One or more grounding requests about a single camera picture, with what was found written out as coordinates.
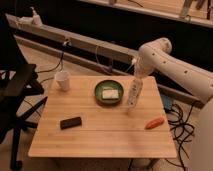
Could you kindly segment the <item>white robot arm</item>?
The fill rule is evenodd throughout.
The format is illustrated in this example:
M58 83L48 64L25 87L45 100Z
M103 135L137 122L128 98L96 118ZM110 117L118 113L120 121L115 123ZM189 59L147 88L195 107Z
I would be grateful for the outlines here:
M142 77L160 71L204 104L195 129L188 171L213 171L213 73L170 56L171 50L167 38L145 43L139 48L136 66Z

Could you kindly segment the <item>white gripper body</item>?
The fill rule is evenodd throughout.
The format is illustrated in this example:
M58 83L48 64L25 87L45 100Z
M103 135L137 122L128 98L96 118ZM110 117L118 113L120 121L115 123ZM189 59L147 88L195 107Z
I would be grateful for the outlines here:
M143 79L152 73L152 66L147 62L138 60L134 66L134 76L137 79Z

